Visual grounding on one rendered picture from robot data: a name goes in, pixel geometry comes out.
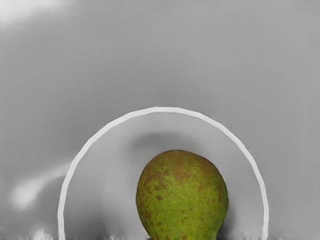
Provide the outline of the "white round plate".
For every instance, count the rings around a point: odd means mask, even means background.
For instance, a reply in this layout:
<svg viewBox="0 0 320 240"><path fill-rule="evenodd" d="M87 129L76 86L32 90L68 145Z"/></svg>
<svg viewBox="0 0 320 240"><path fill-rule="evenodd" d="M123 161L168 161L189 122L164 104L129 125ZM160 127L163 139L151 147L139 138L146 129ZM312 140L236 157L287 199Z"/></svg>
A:
<svg viewBox="0 0 320 240"><path fill-rule="evenodd" d="M228 190L222 235L267 240L269 204L257 164L225 126L195 111L151 107L128 113L92 136L72 161L57 211L59 240L115 235L146 240L136 189L146 164L167 150L185 150L214 163Z"/></svg>

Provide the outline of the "green brown-speckled pear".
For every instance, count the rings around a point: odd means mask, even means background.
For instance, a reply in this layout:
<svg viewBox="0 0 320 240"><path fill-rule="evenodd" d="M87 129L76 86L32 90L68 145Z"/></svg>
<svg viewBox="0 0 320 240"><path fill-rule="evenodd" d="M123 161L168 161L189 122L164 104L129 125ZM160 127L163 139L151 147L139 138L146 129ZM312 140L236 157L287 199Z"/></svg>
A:
<svg viewBox="0 0 320 240"><path fill-rule="evenodd" d="M135 202L151 240L216 240L229 208L217 167L184 150L162 152L144 167Z"/></svg>

